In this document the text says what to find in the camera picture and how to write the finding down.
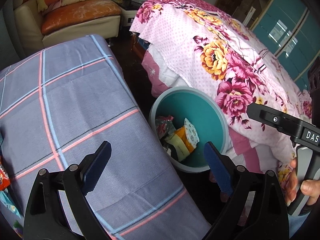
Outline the person right hand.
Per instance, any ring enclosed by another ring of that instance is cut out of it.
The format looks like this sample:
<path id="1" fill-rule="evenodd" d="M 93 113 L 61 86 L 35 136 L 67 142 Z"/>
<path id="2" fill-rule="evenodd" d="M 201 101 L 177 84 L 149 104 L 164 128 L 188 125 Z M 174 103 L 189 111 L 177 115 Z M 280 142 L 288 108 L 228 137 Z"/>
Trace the person right hand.
<path id="1" fill-rule="evenodd" d="M 297 195 L 297 186 L 298 178 L 296 175 L 296 166 L 297 159 L 293 159 L 290 162 L 290 166 L 293 168 L 292 172 L 289 175 L 286 192 L 285 192 L 285 201 L 287 206 L 289 206 L 296 198 Z M 307 205 L 313 205 L 317 202 L 320 194 L 320 181 L 319 180 L 305 180 L 300 184 L 300 191 L 305 196 L 309 197 Z"/>

